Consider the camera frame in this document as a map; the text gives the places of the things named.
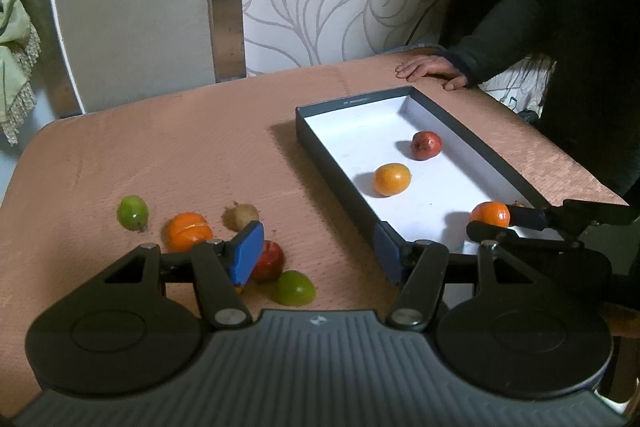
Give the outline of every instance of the black sleeve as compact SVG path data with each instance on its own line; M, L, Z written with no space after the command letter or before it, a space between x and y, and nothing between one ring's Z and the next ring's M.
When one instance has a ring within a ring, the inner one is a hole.
M472 35L446 52L469 79L481 84L526 57L553 27L552 11L558 0L502 0Z

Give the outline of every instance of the red fruit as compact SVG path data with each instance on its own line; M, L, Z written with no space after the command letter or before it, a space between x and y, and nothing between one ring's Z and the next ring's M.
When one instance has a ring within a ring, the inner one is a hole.
M411 140L411 152L417 160L428 160L437 156L442 150L440 136L431 131L420 131Z
M265 241L254 271L251 272L251 278L256 282L277 281L282 274L283 267L284 253L282 253L282 248L273 241Z

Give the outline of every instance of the green fruit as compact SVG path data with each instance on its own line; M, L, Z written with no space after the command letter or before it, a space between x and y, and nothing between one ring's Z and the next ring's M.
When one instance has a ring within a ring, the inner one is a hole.
M144 232L149 220L149 209L138 196L122 198L118 207L118 222L127 230Z
M278 279L278 302L283 306L304 306L315 298L316 289L303 273L289 270Z

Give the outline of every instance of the ribbed gray panel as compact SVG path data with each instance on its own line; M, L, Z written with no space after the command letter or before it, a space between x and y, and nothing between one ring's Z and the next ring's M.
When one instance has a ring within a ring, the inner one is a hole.
M418 333L373 312L266 311L213 336L189 370L126 399L46 391L18 427L617 427L592 393L543 403L484 393L450 372Z

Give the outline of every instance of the black sweater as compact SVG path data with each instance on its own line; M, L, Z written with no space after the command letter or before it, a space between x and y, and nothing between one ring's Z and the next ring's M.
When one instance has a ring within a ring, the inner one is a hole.
M445 55L471 84L550 56L540 131L622 195L640 176L639 37L640 0L502 0Z

